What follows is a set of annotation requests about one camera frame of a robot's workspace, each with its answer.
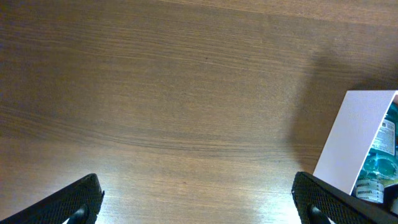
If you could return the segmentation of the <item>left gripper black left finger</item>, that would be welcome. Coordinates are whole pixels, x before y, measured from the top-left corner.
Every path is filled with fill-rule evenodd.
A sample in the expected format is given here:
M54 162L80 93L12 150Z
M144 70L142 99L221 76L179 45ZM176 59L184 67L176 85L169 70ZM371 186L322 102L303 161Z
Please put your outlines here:
M90 223L101 210L104 191L98 176L88 174L1 223Z

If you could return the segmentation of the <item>teal mouthwash bottle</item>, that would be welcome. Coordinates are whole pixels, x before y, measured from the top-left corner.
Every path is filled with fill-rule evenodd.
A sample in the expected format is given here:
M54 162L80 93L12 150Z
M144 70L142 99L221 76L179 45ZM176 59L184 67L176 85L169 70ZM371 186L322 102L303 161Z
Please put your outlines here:
M392 103L371 143L354 186L354 196L384 202L385 182L397 179L397 104Z

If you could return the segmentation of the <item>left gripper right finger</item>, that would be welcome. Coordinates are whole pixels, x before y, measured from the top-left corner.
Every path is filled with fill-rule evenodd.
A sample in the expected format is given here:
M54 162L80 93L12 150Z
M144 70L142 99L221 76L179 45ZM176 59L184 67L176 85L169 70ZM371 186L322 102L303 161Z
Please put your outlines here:
M397 215L356 199L308 172L296 173L291 193L304 224L397 223Z

